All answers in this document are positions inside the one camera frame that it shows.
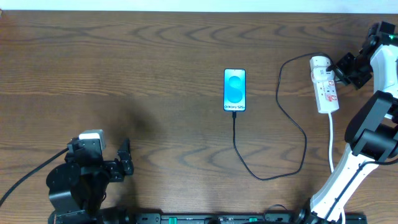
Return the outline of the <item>blue Galaxy smartphone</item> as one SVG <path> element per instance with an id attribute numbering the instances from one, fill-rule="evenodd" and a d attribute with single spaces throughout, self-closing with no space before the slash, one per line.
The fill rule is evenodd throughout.
<path id="1" fill-rule="evenodd" d="M 246 110 L 246 71 L 242 68 L 224 70 L 223 109 L 225 111 Z"/>

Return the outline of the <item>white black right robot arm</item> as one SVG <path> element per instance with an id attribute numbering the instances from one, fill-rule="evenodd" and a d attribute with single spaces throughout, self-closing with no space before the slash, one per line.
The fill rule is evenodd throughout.
<path id="1" fill-rule="evenodd" d="M 360 89 L 373 80 L 374 94 L 350 121 L 344 154 L 325 185 L 308 200 L 295 223 L 342 223 L 343 207 L 364 178 L 378 166 L 397 162 L 397 33 L 388 22 L 373 24 L 357 56 L 337 63 L 316 54 L 310 59 L 319 113 L 338 108 L 335 82 Z"/>

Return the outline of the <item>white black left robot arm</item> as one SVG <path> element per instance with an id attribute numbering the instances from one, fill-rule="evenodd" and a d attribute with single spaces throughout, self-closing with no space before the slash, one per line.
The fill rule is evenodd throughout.
<path id="1" fill-rule="evenodd" d="M 99 139 L 73 138 L 67 144 L 65 163 L 47 176 L 49 199 L 54 211 L 49 223 L 131 223 L 123 207 L 101 208 L 106 188 L 133 175 L 130 140 L 117 151 L 118 158 L 103 159 Z"/>

